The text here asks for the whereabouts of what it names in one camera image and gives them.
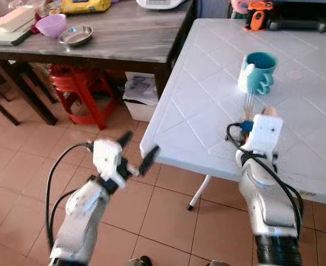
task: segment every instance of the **red plastic stool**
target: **red plastic stool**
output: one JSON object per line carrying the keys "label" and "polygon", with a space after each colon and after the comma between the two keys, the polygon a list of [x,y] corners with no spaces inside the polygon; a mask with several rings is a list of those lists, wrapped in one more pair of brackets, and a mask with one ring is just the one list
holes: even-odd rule
{"label": "red plastic stool", "polygon": [[[51,65],[50,80],[65,111],[74,123],[97,124],[100,130],[106,127],[105,121],[115,109],[117,98],[99,71],[85,70],[76,66]],[[111,97],[110,103],[102,110],[99,110],[91,95],[93,91],[105,91]],[[71,106],[77,99],[81,99],[89,115],[79,116],[71,112]]]}

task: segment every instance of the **white table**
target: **white table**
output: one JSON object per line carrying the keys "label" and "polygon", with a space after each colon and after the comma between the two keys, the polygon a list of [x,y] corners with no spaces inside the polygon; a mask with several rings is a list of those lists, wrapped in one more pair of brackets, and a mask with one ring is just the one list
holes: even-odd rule
{"label": "white table", "polygon": [[225,128],[241,121],[237,78],[245,54],[279,61],[275,84],[254,110],[277,108],[284,124],[276,150],[281,178],[304,198],[326,203],[326,33],[245,32],[244,20],[197,19],[141,142],[158,144],[158,161],[238,181],[235,149]]}

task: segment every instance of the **teal mug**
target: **teal mug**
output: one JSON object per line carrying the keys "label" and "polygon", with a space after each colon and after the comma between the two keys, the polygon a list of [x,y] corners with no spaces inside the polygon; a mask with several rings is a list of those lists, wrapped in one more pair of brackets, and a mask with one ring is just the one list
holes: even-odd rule
{"label": "teal mug", "polygon": [[274,55],[265,52],[245,56],[238,80],[239,89],[250,94],[268,94],[277,62]]}

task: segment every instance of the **tiled floor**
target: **tiled floor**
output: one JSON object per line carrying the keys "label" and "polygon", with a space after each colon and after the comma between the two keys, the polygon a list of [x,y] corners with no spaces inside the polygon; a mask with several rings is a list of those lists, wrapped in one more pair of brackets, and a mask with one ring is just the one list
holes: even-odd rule
{"label": "tiled floor", "polygon": [[[13,100],[2,103],[22,123],[15,127],[0,115],[0,265],[46,265],[44,193],[54,160],[71,144],[117,138],[130,129],[135,135],[125,156],[138,164],[147,123],[132,120],[120,106],[107,130],[72,125],[59,104],[51,105],[42,96],[59,118],[56,126],[48,126],[15,92],[7,95]],[[70,154],[55,174],[51,203],[92,173],[90,154],[84,149]],[[202,180],[200,174],[159,164],[146,177],[130,180],[112,197],[102,218],[91,265],[121,266],[142,254],[154,266],[205,266],[212,259],[257,265],[246,204],[236,182],[213,179],[196,208],[186,210]],[[56,232],[64,217],[64,204],[60,206]],[[326,205],[307,201],[303,225],[303,265],[326,266]]]}

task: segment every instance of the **metal bowl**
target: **metal bowl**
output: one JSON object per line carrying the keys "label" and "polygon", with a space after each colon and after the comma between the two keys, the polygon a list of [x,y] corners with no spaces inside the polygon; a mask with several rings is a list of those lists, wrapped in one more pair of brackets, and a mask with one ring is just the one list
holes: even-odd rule
{"label": "metal bowl", "polygon": [[71,47],[80,46],[87,43],[92,37],[92,28],[89,26],[74,26],[71,27],[58,37],[61,44]]}

